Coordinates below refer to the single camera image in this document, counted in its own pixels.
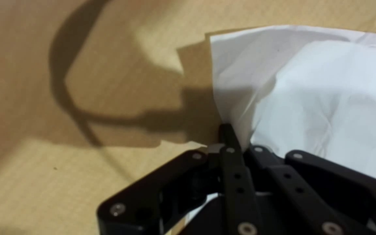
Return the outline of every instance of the white paper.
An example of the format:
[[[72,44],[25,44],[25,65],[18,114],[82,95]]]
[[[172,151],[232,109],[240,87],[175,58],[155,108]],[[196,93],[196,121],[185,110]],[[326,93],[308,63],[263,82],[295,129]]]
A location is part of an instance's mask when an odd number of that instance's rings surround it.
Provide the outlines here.
[[[300,149],[376,178],[376,35],[275,27],[211,37],[214,98],[243,148]]]

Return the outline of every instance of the cardboard surface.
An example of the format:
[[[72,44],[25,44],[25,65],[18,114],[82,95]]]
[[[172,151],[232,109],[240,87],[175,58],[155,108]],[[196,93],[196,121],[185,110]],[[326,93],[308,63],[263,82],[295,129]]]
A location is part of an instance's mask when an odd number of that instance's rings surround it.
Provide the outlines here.
[[[0,0],[0,234],[96,234],[96,207],[215,143],[206,36],[376,32],[376,2]]]

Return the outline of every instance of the screw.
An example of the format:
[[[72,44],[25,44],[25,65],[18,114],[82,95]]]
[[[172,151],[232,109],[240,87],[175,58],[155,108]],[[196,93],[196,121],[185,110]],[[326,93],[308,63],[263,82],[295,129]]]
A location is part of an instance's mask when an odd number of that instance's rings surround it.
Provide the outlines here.
[[[117,217],[125,212],[125,206],[124,204],[113,204],[109,209],[109,213],[112,217]]]
[[[322,232],[326,235],[343,235],[342,228],[333,223],[322,224]]]
[[[262,148],[254,148],[254,152],[257,152],[257,153],[262,153],[263,149],[262,149]]]
[[[237,232],[240,235],[257,235],[254,225],[249,223],[243,223],[239,225]]]
[[[294,157],[295,160],[303,160],[303,159],[304,159],[301,155],[292,155],[292,157]]]
[[[201,156],[201,155],[198,155],[198,153],[194,153],[194,155],[192,156],[192,159],[193,159],[193,160],[201,160],[201,159],[202,159],[202,156]]]
[[[226,152],[227,153],[235,153],[236,151],[233,148],[228,148]]]

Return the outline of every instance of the tan surface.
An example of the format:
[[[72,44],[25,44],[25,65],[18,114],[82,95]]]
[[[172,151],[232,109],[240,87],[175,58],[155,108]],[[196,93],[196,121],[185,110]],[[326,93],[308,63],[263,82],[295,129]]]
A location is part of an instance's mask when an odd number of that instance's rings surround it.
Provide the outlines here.
[[[278,24],[376,32],[376,0],[0,0],[0,234],[96,234],[102,200],[214,142],[205,35]]]

